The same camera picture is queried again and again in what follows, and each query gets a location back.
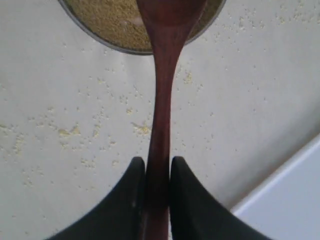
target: reddish-brown wood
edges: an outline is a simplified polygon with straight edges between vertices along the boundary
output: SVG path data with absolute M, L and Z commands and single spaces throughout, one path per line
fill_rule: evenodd
M 167 240 L 171 92 L 180 52 L 206 0 L 137 0 L 156 72 L 155 104 L 146 168 L 142 240 Z

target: grain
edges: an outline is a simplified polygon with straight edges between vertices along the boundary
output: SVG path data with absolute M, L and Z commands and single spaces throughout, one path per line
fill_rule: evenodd
M 71 12 L 98 37 L 120 48 L 148 52 L 151 44 L 136 0 L 64 0 Z M 192 39 L 215 16 L 223 0 L 208 0 L 189 36 Z

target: wooden spoon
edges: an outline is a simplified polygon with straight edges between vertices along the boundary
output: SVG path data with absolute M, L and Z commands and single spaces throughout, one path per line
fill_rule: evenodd
M 167 240 L 171 92 L 180 52 L 206 0 L 137 0 L 153 49 L 156 89 L 140 239 Z

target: white surface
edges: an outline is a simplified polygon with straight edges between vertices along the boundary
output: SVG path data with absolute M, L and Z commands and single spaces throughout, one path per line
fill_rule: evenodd
M 232 211 L 273 240 L 320 236 L 320 135 Z
M 319 13 L 228 0 L 181 55 L 171 153 L 227 207 L 320 132 Z M 93 41 L 55 0 L 0 0 L 0 239 L 61 230 L 146 159 L 154 87 L 151 56 Z

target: bowl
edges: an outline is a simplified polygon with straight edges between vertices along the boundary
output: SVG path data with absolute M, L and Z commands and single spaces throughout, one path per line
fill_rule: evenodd
M 130 47 L 123 47 L 117 45 L 110 40 L 104 39 L 98 33 L 91 30 L 84 22 L 81 21 L 80 17 L 75 13 L 72 7 L 68 4 L 67 0 L 58 0 L 61 4 L 62 8 L 65 10 L 67 15 L 75 22 L 75 24 L 80 27 L 85 33 L 91 36 L 96 41 L 100 42 L 101 44 L 117 50 L 122 53 L 132 54 L 132 55 L 152 55 L 152 49 L 137 49 L 137 48 L 130 48 Z M 219 13 L 221 12 L 223 6 L 225 5 L 226 0 L 207 0 L 207 5 L 204 9 L 204 12 L 198 21 L 197 25 L 192 30 L 188 40 L 186 41 L 186 45 L 197 39 L 201 36 L 216 20 Z

